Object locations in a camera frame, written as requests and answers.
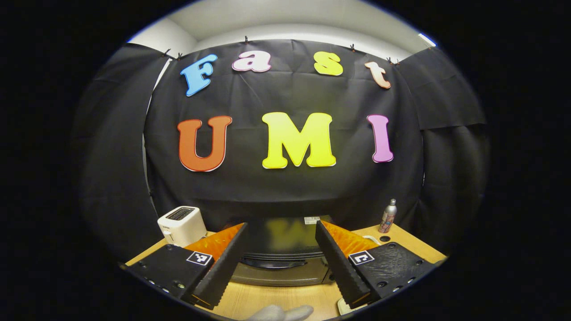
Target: white wall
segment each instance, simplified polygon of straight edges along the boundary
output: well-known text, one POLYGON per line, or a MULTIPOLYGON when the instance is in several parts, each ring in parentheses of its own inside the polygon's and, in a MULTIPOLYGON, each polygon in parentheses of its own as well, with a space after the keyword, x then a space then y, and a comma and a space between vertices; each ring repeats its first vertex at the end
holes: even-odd
POLYGON ((351 44, 355 44, 355 50, 363 51, 383 59, 390 57, 393 61, 396 61, 396 59, 403 60, 412 54, 391 43, 362 33, 329 26, 306 25, 301 23, 243 28, 199 41, 192 50, 198 51, 228 43, 242 42, 244 41, 244 36, 248 36, 249 41, 295 39, 327 42, 347 48, 349 48, 351 44))
POLYGON ((172 57, 177 57, 178 53, 183 55, 191 53, 196 45, 196 39, 192 35, 168 18, 159 20, 140 31, 129 42, 162 52, 170 48, 168 55, 172 57))

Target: letter f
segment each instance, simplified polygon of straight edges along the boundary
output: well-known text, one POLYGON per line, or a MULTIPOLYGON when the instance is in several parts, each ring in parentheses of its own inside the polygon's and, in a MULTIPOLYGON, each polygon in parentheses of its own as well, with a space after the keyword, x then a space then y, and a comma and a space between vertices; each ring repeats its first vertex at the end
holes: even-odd
POLYGON ((216 55, 213 54, 208 55, 202 58, 201 60, 193 63, 192 65, 186 67, 180 72, 181 75, 184 75, 186 77, 186 83, 188 84, 188 90, 186 92, 186 95, 188 97, 196 94, 198 91, 200 91, 201 89, 208 86, 208 84, 210 84, 210 79, 208 78, 204 79, 202 78, 202 75, 204 74, 210 76, 212 72, 214 72, 214 69, 212 68, 212 64, 210 64, 210 62, 213 62, 216 59, 218 59, 216 55))

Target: black fabric backdrop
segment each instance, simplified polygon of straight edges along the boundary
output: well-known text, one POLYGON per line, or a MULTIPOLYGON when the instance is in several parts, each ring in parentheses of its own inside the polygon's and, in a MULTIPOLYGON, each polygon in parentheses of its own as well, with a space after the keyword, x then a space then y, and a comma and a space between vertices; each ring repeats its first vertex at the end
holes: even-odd
POLYGON ((181 204, 200 207, 212 231, 248 217, 317 215, 330 215, 352 230, 378 224, 388 201, 396 198, 395 222, 445 254, 474 218, 487 176, 485 119, 461 73, 437 48, 392 65, 319 42, 234 43, 174 59, 152 92, 166 62, 161 56, 142 46, 125 45, 98 77, 120 70, 122 86, 101 89, 95 81, 78 112, 81 116, 82 110, 93 110, 90 106, 96 101, 101 104, 98 110, 109 109, 108 114, 99 114, 107 115, 101 123, 84 125, 97 129, 98 139, 84 134, 92 137, 86 138, 90 143, 78 145, 86 157, 83 162, 91 164, 82 167, 81 205, 87 220, 119 257, 128 259, 160 239, 156 218, 181 204), (232 62, 250 50, 269 52, 272 69, 234 71, 232 62), (317 51, 337 54, 343 74, 318 74, 312 58, 317 51), (218 56, 208 76, 211 83, 187 97, 180 71, 208 54, 218 56), (390 89, 374 82, 364 66, 368 61, 385 69, 390 89), (284 169, 264 169, 268 128, 262 115, 274 111, 287 113, 298 130, 311 113, 331 115, 331 148, 337 164, 312 168, 304 161, 295 167, 289 160, 284 169), (395 156, 391 162, 371 159, 375 146, 366 120, 370 114, 389 119, 395 156), (179 160, 176 126, 200 119, 203 127, 196 148, 198 155, 206 156, 211 149, 207 121, 219 115, 233 118, 224 163, 212 172, 189 171, 179 160), (156 212, 144 181, 143 132, 156 212), (132 222, 137 228, 126 228, 132 222))

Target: wooden table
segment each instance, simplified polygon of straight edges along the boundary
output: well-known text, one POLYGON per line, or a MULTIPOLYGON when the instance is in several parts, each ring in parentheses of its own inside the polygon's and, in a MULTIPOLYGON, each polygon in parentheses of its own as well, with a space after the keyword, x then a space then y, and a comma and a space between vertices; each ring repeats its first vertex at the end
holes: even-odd
MULTIPOLYGON (((377 229, 378 226, 371 226, 353 232, 358 235, 370 235, 377 240, 386 235, 391 238, 390 241, 401 244, 430 263, 442 264, 447 258, 395 224, 385 234, 379 233, 377 229)), ((167 241, 162 239, 126 264, 133 265, 165 244, 167 241)), ((212 311, 204 310, 227 318, 244 320, 270 304, 278 305, 286 311, 307 304, 313 307, 313 313, 306 320, 321 321, 339 316, 337 308, 339 299, 341 292, 336 283, 300 287, 264 287, 229 282, 218 306, 212 311)))

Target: metal bottle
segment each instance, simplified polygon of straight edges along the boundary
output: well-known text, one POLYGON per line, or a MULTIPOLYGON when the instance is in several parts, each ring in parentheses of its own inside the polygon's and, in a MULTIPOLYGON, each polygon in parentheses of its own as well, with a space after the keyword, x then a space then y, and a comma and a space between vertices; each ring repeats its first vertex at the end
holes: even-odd
POLYGON ((379 226, 379 232, 387 233, 392 226, 392 222, 395 220, 396 215, 396 200, 391 199, 391 203, 387 208, 385 208, 385 212, 383 213, 383 220, 381 221, 381 225, 379 226))

